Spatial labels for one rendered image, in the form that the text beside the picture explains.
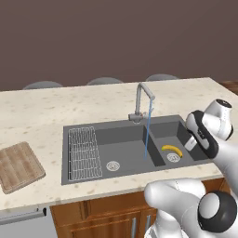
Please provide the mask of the grey sink faucet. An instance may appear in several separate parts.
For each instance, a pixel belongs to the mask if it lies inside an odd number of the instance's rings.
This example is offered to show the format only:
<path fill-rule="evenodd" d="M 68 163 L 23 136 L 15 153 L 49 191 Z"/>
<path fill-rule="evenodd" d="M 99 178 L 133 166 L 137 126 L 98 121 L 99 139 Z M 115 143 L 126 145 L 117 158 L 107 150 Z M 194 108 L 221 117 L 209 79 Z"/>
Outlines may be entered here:
<path fill-rule="evenodd" d="M 155 96 L 150 91 L 150 89 L 144 83 L 139 83 L 138 87 L 137 87 L 137 94 L 136 94 L 136 108 L 135 108 L 135 112 L 134 112 L 135 114 L 141 113 L 140 112 L 141 91 L 144 91 L 149 99 L 152 99 L 152 100 L 155 99 Z"/>

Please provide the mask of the wooden cupboard door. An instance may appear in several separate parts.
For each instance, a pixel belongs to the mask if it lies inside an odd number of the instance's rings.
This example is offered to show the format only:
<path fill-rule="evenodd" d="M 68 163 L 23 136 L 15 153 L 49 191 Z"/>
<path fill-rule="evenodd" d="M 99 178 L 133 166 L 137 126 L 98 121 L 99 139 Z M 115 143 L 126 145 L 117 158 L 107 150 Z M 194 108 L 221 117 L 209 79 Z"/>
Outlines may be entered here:
<path fill-rule="evenodd" d="M 144 238 L 146 217 L 148 215 L 151 215 L 151 225 L 152 225 L 156 220 L 156 214 L 157 214 L 157 210 L 154 208 L 148 208 L 141 211 L 139 238 Z"/>
<path fill-rule="evenodd" d="M 131 238 L 132 218 L 137 218 L 135 238 L 138 238 L 139 211 L 57 227 L 57 235 L 58 238 Z"/>

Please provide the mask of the blue water stream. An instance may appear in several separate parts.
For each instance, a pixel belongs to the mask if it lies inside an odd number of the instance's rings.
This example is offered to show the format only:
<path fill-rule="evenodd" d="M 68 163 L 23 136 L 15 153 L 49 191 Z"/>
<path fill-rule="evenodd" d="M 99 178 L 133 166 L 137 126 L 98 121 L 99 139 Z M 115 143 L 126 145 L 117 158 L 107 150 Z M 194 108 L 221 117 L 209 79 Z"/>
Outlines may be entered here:
<path fill-rule="evenodd" d="M 147 149 L 148 149 L 148 140 L 149 140 L 149 127 L 151 124 L 151 116 L 152 116 L 152 99 L 150 99 L 148 118 L 147 118 L 147 127 L 146 127 L 146 139 L 145 139 L 145 151 L 144 151 L 144 160 L 147 160 Z"/>

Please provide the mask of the wooden cutting board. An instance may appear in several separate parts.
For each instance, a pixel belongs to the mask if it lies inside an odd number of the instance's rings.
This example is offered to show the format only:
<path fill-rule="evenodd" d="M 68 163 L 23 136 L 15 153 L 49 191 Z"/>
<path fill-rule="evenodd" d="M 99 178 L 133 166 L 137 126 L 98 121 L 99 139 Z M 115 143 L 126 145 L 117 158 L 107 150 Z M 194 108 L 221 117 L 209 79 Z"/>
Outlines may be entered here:
<path fill-rule="evenodd" d="M 0 186 L 4 194 L 22 189 L 45 175 L 44 168 L 26 141 L 0 150 Z"/>

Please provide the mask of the yellow banana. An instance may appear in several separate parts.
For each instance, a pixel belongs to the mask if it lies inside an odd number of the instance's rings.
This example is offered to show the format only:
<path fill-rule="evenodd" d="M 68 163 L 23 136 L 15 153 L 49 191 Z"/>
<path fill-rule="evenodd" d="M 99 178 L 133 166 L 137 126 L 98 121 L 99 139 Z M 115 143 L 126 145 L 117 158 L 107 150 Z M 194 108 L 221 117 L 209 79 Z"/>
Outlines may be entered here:
<path fill-rule="evenodd" d="M 180 158 L 183 156 L 182 150 L 173 145 L 163 145 L 161 150 L 175 152 Z"/>

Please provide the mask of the grey stool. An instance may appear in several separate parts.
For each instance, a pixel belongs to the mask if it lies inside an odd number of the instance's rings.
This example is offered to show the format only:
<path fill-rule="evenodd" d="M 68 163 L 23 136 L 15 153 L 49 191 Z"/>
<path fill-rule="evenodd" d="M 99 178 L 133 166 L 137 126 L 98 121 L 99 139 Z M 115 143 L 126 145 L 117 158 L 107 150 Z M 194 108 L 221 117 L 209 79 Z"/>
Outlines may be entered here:
<path fill-rule="evenodd" d="M 171 74 L 165 74 L 165 73 L 157 73 L 150 75 L 147 79 L 146 82 L 151 82 L 151 81 L 167 81 L 167 80 L 177 80 L 175 75 Z"/>
<path fill-rule="evenodd" d="M 123 81 L 113 77 L 99 77 L 89 81 L 87 86 L 122 84 Z"/>
<path fill-rule="evenodd" d="M 39 81 L 39 82 L 34 82 L 27 85 L 26 87 L 23 88 L 23 90 L 56 88 L 56 87 L 62 87 L 62 85 L 60 83 L 53 82 L 53 81 Z"/>

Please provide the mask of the dark grey double sink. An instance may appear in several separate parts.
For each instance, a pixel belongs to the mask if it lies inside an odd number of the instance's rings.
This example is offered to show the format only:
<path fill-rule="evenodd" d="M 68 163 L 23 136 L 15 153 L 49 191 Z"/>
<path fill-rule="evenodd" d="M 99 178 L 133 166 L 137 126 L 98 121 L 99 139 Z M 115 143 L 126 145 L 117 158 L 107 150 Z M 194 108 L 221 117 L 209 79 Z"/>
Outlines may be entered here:
<path fill-rule="evenodd" d="M 101 178 L 69 181 L 68 133 L 72 128 L 93 126 L 99 148 L 102 168 Z M 208 164 L 210 160 L 199 146 L 190 152 L 184 147 L 191 135 L 183 119 L 178 115 L 153 117 L 149 127 L 147 160 L 144 160 L 147 122 L 135 124 L 129 120 L 103 122 L 63 128 L 61 183 L 63 185 L 99 179 L 111 179 L 153 171 Z M 173 145 L 182 150 L 183 156 L 177 163 L 169 162 L 166 156 L 172 151 L 162 151 L 163 145 Z M 109 171 L 110 161 L 120 164 L 117 171 Z"/>

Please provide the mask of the wooden cupboard front panel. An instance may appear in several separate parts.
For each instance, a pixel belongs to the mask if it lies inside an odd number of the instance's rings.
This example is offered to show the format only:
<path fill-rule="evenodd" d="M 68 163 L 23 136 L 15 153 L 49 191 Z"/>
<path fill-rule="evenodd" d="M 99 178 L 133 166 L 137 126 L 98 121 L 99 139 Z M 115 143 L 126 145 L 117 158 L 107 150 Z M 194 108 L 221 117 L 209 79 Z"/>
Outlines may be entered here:
<path fill-rule="evenodd" d="M 93 216 L 135 209 L 145 206 L 143 192 L 132 192 L 50 207 L 57 226 L 75 224 Z"/>

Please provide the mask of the round metal sink drain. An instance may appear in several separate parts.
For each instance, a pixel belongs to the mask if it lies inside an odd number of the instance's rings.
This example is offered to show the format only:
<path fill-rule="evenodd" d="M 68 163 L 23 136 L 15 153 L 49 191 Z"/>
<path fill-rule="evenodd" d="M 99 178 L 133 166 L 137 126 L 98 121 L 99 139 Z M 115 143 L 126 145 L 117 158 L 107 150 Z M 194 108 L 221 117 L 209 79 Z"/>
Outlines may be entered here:
<path fill-rule="evenodd" d="M 110 161 L 110 162 L 107 163 L 106 168 L 109 171 L 114 172 L 114 171 L 117 171 L 120 168 L 120 164 L 116 161 Z"/>
<path fill-rule="evenodd" d="M 177 163 L 180 160 L 180 157 L 176 153 L 173 153 L 173 152 L 169 153 L 166 156 L 166 158 L 169 162 L 172 162 L 172 163 Z"/>

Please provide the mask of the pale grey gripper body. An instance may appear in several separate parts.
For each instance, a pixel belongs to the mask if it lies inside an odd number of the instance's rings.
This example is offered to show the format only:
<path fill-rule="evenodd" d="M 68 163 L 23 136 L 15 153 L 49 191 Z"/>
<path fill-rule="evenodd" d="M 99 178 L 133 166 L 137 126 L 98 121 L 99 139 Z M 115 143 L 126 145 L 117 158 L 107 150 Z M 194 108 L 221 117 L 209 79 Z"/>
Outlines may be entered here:
<path fill-rule="evenodd" d="M 184 147 L 187 151 L 190 152 L 196 146 L 196 144 L 197 144 L 197 141 L 196 141 L 195 137 L 191 136 L 190 139 L 184 145 Z"/>

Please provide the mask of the grey dishwasher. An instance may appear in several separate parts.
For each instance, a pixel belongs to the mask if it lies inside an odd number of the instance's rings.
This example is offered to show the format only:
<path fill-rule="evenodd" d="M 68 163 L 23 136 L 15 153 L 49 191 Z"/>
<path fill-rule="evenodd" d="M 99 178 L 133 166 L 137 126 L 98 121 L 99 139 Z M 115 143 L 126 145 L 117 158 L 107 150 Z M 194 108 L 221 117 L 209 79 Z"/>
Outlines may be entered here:
<path fill-rule="evenodd" d="M 0 218 L 31 213 L 37 208 L 22 212 L 0 212 Z M 43 208 L 46 208 L 45 217 L 0 225 L 0 238 L 58 238 L 50 209 L 48 206 L 39 209 Z"/>

